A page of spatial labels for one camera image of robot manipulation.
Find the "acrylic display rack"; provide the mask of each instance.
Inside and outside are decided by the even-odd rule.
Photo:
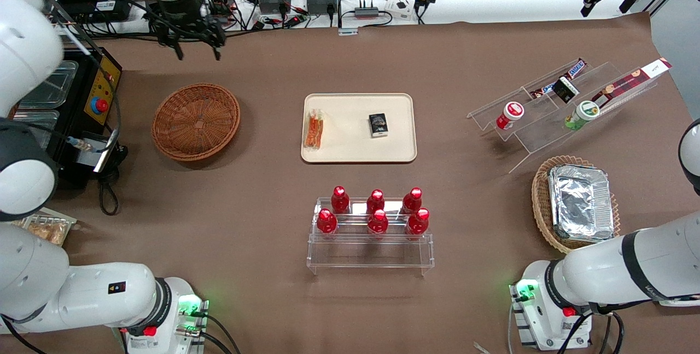
[[[527,155],[508,173],[517,169],[533,154],[558,147],[564,142],[567,142],[578,132],[588,132],[593,127],[597,127],[598,124],[602,122],[602,117],[606,114],[620,109],[625,102],[632,100],[646,90],[657,85],[658,78],[652,78],[635,88],[627,90],[627,92],[608,102],[608,104],[600,110],[600,115],[595,120],[578,131],[572,131],[564,125],[564,120],[576,109],[576,106],[582,101],[592,99],[593,96],[603,90],[606,85],[610,85],[625,75],[609,62],[595,68],[592,68],[591,65],[587,65],[578,77],[570,81],[579,90],[579,94],[573,97],[567,104],[553,92],[548,92],[538,98],[533,98],[530,95],[530,92],[556,82],[557,79],[565,74],[576,62],[577,60],[563,65],[549,74],[544,75],[544,77],[540,77],[467,115],[468,118],[474,119],[481,130],[493,128],[495,132],[498,133],[501,140],[507,141],[510,137],[514,137],[520,142],[522,147],[525,148]],[[525,108],[525,114],[522,119],[514,122],[512,127],[507,130],[501,130],[495,125],[495,120],[503,112],[503,107],[510,101],[521,103],[523,108]]]
[[[323,268],[416,268],[425,275],[435,267],[433,235],[430,229],[422,235],[405,234],[409,215],[399,213],[402,204],[402,199],[385,198],[389,227],[375,236],[367,232],[367,199],[351,198],[350,213],[335,215],[335,233],[323,234],[316,226],[318,212],[333,208],[330,197],[319,198],[308,235],[307,267],[313,274]]]

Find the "empty wicker basket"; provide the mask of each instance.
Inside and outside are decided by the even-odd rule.
[[[564,254],[567,254],[573,249],[591,245],[590,242],[582,242],[580,240],[562,239],[555,234],[552,226],[552,202],[550,201],[550,169],[557,165],[574,164],[593,167],[587,160],[579,159],[572,155],[558,155],[552,159],[546,160],[540,165],[540,169],[535,173],[535,178],[532,181],[532,209],[535,212],[535,221],[537,227],[542,231],[547,242],[555,249]],[[617,211],[617,201],[615,195],[610,194],[610,204],[612,205],[612,219],[615,224],[615,236],[620,235],[620,214]]]
[[[173,160],[212,156],[233,139],[241,120],[238,101],[220,85],[197,83],[170,94],[158,107],[150,134]]]

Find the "brown table surface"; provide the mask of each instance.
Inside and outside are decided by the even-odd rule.
[[[538,259],[562,257],[535,226],[533,172],[572,154],[610,177],[622,232],[697,209],[676,155],[690,117],[669,75],[603,127],[511,175],[523,151],[466,115],[576,57],[626,72],[660,55],[646,15],[614,20],[285,30],[230,38],[215,61],[202,43],[185,60],[155,43],[102,42],[125,68],[119,88],[121,142],[130,148],[115,191],[116,217],[97,206],[97,185],[60,192],[48,205],[85,222],[65,243],[72,264],[138,262],[179,276],[212,300],[243,354],[284,352],[505,352],[508,283]],[[199,169],[161,155],[150,138],[165,97],[190,83],[218,83],[242,106],[240,129],[218,159]],[[411,164],[310,165],[300,159],[302,107],[313,92],[406,92],[413,97],[418,157]],[[436,267],[419,272],[305,266],[318,196],[338,184],[350,195],[381,188],[425,191]],[[624,352],[697,352],[695,309],[644,304],[621,311]],[[603,322],[596,319],[597,352]],[[220,331],[212,332],[223,338]],[[524,349],[513,334],[516,352]],[[613,328],[612,342],[617,333]],[[49,354],[118,353],[110,330],[33,334]],[[28,352],[11,337],[3,352]],[[216,352],[207,346],[208,352]]]

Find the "beige tray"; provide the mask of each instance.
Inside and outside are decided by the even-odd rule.
[[[325,115],[318,150],[304,147],[312,109]],[[370,114],[387,115],[386,137],[372,138]],[[301,154],[308,163],[407,163],[418,154],[413,99],[408,94],[309,94],[303,123]]]

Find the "emergency stop button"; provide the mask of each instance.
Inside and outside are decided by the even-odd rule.
[[[573,317],[576,316],[576,309],[573,309],[573,307],[565,307],[562,309],[562,313],[565,317]]]
[[[90,101],[90,108],[94,114],[103,114],[109,110],[109,103],[100,97],[93,97]]]
[[[155,336],[157,331],[158,329],[156,327],[149,325],[146,328],[143,328],[143,336]]]

